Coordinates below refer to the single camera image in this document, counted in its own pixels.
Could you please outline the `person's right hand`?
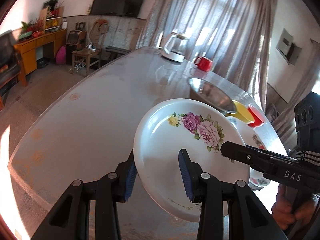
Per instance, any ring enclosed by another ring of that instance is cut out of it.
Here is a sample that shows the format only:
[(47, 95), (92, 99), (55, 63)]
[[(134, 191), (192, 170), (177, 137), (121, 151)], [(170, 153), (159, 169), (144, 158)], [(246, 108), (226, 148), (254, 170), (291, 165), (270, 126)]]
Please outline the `person's right hand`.
[(319, 198), (312, 197), (295, 212), (292, 212), (292, 205), (285, 198), (285, 189), (286, 187), (284, 185), (279, 184), (276, 202), (272, 206), (272, 217), (282, 230), (286, 230), (297, 220), (301, 220), (302, 225), (305, 226), (310, 222), (314, 212), (317, 210)]

